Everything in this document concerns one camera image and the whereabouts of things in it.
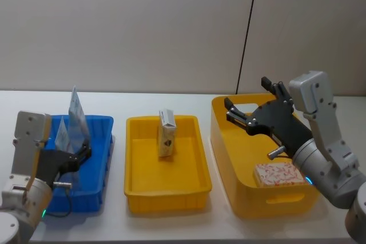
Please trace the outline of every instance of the yellow plastic bin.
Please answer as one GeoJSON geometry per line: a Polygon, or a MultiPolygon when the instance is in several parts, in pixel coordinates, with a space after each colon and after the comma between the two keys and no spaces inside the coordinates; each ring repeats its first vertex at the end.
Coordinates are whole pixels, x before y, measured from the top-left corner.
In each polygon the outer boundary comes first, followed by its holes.
{"type": "Polygon", "coordinates": [[[198,120],[175,115],[173,155],[158,157],[160,118],[134,117],[126,125],[125,195],[132,213],[204,208],[212,184],[198,120]]]}
{"type": "MultiPolygon", "coordinates": [[[[272,94],[228,97],[234,104],[256,103],[259,106],[274,99],[272,94]]],[[[249,136],[243,129],[226,121],[224,98],[212,100],[211,143],[233,211],[243,218],[277,217],[308,211],[318,196],[312,185],[257,185],[254,167],[271,162],[266,155],[278,146],[266,135],[249,136]]],[[[290,161],[281,158],[272,163],[290,161]]]]}

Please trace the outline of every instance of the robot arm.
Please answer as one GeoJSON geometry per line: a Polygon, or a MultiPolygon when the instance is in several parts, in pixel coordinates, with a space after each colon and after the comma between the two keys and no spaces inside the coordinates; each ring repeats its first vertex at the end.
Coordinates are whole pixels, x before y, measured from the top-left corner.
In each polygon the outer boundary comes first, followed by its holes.
{"type": "Polygon", "coordinates": [[[358,171],[357,157],[342,139],[335,115],[336,104],[324,72],[311,71],[290,81],[290,94],[282,82],[262,78],[262,86],[276,99],[259,106],[251,115],[238,111],[226,98],[228,121],[249,135],[266,134],[279,148],[270,159],[286,153],[331,204],[349,209],[346,228],[360,243],[366,242],[366,176],[358,171]],[[309,120],[311,131],[293,113],[293,103],[309,120]]]}
{"type": "Polygon", "coordinates": [[[52,199],[55,182],[64,173],[78,171],[91,156],[86,144],[78,154],[43,149],[48,141],[51,116],[20,111],[15,127],[15,153],[11,174],[2,190],[0,243],[28,243],[52,199]]]}

